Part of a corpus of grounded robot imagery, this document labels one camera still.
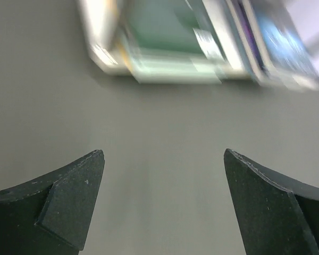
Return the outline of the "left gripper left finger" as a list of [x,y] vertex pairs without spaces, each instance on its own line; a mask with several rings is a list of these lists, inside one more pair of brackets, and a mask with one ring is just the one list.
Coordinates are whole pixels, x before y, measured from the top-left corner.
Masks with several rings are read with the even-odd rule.
[[105,165],[102,150],[0,191],[0,254],[79,254]]

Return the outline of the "dark green book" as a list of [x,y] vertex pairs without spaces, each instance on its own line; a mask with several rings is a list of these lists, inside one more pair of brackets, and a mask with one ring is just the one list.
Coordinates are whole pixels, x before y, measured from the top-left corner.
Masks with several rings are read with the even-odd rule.
[[178,57],[226,59],[203,1],[130,1],[126,23],[139,49]]

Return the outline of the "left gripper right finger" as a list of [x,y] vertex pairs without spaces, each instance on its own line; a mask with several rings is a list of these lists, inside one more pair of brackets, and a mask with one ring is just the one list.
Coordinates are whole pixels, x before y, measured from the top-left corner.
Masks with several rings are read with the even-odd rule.
[[246,254],[319,254],[319,188],[232,149],[224,167]]

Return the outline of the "white two-tier shelf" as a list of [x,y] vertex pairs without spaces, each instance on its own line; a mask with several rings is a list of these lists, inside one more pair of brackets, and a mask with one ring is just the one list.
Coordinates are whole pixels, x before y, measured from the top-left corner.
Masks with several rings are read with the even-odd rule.
[[[230,80],[253,81],[264,86],[284,86],[270,79],[257,80],[249,64],[239,36],[231,1],[203,1],[207,14],[220,40],[226,59],[213,61],[221,82]],[[94,63],[105,73],[131,75],[123,59],[122,35],[131,38],[126,17],[130,1],[79,1],[88,53]]]

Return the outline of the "pale grey-green book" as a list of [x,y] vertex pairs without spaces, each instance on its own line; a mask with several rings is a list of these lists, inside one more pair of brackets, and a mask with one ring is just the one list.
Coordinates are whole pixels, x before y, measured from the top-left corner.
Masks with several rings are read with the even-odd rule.
[[184,53],[141,49],[122,35],[122,59],[140,83],[220,84],[217,65],[204,57]]

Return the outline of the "purple galaxy cover book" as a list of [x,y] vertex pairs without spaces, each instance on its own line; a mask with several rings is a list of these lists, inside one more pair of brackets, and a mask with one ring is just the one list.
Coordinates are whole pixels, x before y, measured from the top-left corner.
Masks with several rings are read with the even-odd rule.
[[259,52],[253,30],[250,26],[249,18],[246,13],[243,1],[231,1],[236,18],[238,20],[238,32],[244,46],[250,67],[257,80],[264,80],[264,64]]

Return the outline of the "dark blue Wuthering Heights book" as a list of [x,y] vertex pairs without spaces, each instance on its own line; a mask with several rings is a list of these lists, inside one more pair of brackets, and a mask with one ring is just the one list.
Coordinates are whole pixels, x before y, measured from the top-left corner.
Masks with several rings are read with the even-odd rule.
[[319,74],[283,1],[242,4],[266,75],[289,89],[319,90]]

